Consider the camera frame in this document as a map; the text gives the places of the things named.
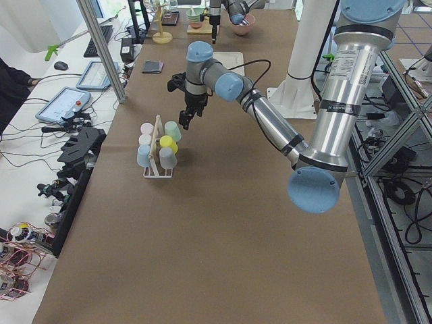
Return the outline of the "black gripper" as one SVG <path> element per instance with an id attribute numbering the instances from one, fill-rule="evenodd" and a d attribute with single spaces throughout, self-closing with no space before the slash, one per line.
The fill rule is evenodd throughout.
<path id="1" fill-rule="evenodd" d="M 195 117 L 202 117 L 203 111 L 208 103 L 208 94 L 192 94 L 190 92 L 185 93 L 186 110 L 180 111 L 179 124 L 184 130 L 189 129 L 191 120 Z"/>

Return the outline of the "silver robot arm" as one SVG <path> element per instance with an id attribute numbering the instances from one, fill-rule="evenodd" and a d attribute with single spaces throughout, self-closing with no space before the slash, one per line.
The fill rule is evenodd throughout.
<path id="1" fill-rule="evenodd" d="M 207 93 L 239 102 L 292 165 L 292 202 L 308 213 L 333 208 L 348 170 L 346 149 L 380 52 L 391 47 L 403 1 L 305 1 L 286 79 L 267 94 L 227 69 L 211 44 L 188 46 L 187 68 L 168 82 L 185 94 L 188 128 Z"/>
<path id="2" fill-rule="evenodd" d="M 217 41 L 217 32 L 221 21 L 221 6 L 226 9 L 229 20 L 234 25 L 248 25 L 249 21 L 246 15 L 254 9 L 263 9 L 265 1 L 261 0 L 210 0 L 209 6 L 205 8 L 201 18 L 208 17 L 211 25 L 211 39 L 215 44 Z"/>

